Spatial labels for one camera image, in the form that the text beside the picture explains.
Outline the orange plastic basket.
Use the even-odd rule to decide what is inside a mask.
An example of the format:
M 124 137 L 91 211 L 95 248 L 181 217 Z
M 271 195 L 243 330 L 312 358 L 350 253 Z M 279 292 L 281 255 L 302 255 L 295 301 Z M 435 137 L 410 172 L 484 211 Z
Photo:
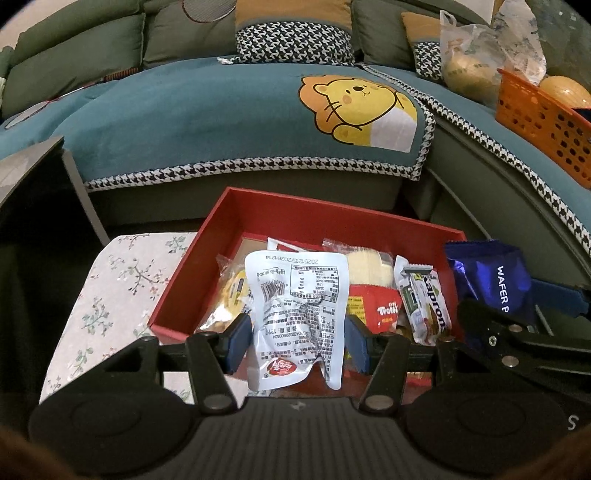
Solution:
M 539 87 L 501 69 L 496 120 L 590 187 L 590 122 Z

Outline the red cardboard box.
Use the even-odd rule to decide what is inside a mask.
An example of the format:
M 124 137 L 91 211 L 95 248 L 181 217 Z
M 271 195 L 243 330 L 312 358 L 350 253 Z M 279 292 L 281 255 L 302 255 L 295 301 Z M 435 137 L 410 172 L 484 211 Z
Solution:
M 435 269 L 449 316 L 457 294 L 444 253 L 460 230 L 320 200 L 228 188 L 174 272 L 149 322 L 163 343 L 183 342 L 214 304 L 218 257 L 235 257 L 252 290 L 246 326 L 252 337 L 238 358 L 252 390 L 303 382 L 318 369 L 332 390 L 342 386 L 346 301 L 353 261 L 325 251 L 324 240 L 367 247 Z

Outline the yellow biscuit packet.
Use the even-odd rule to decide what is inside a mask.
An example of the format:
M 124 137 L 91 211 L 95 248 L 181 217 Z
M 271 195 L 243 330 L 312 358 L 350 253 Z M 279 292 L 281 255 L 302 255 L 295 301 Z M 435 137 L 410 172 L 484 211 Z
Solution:
M 245 266 L 228 257 L 216 257 L 219 279 L 211 305 L 195 328 L 199 331 L 222 333 L 242 313 L 249 313 L 252 294 L 246 279 Z

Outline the round white cake packet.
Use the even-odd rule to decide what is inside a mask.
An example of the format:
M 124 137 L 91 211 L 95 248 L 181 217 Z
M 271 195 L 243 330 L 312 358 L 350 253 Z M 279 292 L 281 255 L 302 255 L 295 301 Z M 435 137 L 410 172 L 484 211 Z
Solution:
M 367 247 L 350 246 L 326 238 L 322 240 L 322 248 L 325 251 L 346 256 L 349 265 L 349 282 L 352 285 L 394 288 L 394 259 L 390 253 Z

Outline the houndstooth pillow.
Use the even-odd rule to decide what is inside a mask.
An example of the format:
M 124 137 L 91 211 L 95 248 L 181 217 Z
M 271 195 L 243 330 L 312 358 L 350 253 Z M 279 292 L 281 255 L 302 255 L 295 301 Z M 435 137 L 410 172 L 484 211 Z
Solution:
M 249 0 L 235 6 L 240 63 L 353 64 L 351 3 Z
M 413 51 L 416 74 L 425 80 L 442 83 L 440 20 L 413 12 L 403 12 L 401 17 Z

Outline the red yellow Trolli packet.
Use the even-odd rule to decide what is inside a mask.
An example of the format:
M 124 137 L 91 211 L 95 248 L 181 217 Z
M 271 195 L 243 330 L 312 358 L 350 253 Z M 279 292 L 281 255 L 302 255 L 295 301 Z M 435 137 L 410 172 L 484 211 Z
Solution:
M 398 290 L 377 285 L 351 285 L 346 313 L 358 317 L 374 334 L 394 332 L 402 310 Z

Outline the yellow round fruit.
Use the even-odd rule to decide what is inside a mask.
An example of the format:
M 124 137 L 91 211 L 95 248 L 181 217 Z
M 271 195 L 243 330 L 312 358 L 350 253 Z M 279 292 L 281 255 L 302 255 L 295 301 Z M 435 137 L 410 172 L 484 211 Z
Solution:
M 569 77 L 548 76 L 540 83 L 539 88 L 571 109 L 591 107 L 590 93 L 584 86 Z

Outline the blue wafer packet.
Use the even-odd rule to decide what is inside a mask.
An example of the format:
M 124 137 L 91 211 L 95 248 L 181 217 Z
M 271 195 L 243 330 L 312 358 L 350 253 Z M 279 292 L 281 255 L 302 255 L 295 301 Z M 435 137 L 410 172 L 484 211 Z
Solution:
M 477 300 L 534 324 L 532 278 L 518 247 L 487 240 L 448 242 L 444 250 L 460 300 Z

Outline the Kaprons wafer packet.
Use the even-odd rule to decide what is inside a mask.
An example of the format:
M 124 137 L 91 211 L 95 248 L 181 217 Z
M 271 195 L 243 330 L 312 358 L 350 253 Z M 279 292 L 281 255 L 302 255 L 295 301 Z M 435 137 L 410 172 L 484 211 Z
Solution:
M 435 346 L 439 337 L 452 328 L 438 272 L 432 265 L 412 264 L 398 255 L 394 259 L 394 283 L 415 342 Z

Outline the dark side table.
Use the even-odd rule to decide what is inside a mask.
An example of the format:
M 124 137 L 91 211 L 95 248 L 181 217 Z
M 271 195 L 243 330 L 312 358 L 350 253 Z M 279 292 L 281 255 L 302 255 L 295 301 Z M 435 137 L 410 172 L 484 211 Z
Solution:
M 1 421 L 23 428 L 92 261 L 110 239 L 56 136 L 1 161 Z

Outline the teal lion sofa cover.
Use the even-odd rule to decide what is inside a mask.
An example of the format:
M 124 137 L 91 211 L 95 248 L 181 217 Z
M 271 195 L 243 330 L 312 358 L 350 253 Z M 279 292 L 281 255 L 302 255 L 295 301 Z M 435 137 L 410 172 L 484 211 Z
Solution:
M 408 100 L 367 146 L 339 140 L 318 85 L 360 78 Z M 66 95 L 1 126 L 11 155 L 64 139 L 88 192 L 114 226 L 204 216 L 228 185 L 428 217 L 439 180 L 481 234 L 529 248 L 552 230 L 590 247 L 590 195 L 493 113 L 383 66 L 171 63 Z

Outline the white snack pouch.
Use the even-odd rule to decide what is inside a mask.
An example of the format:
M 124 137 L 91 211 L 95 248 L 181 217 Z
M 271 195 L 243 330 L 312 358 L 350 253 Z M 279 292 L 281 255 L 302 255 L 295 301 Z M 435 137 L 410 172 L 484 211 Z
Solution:
M 252 294 L 252 391 L 303 382 L 320 366 L 325 385 L 342 387 L 349 265 L 335 252 L 259 250 L 245 257 Z

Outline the floral tablecloth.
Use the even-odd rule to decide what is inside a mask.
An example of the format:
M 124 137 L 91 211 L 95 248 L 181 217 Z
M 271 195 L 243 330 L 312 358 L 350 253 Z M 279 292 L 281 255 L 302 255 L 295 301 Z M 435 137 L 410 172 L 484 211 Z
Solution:
M 150 317 L 194 236 L 121 235 L 99 253 L 54 351 L 42 401 L 133 341 L 152 335 Z

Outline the white noodle snack packet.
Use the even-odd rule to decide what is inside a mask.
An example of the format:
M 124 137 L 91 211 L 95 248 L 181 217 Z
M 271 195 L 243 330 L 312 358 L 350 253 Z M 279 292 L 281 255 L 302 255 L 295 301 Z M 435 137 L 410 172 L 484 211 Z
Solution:
M 283 240 L 271 237 L 266 239 L 266 249 L 270 251 L 283 251 L 294 253 L 315 252 L 315 248 L 303 248 L 294 244 L 284 242 Z

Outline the green sofa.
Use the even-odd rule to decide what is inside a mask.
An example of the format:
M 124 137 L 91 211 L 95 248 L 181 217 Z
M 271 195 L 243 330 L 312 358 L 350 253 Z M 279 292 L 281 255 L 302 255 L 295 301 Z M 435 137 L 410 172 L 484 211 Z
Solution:
M 590 193 L 437 82 L 454 1 L 75 1 L 1 50 L 1 152 L 61 136 L 108 228 L 202 218 L 243 186 L 341 201 L 520 247 L 590 280 Z

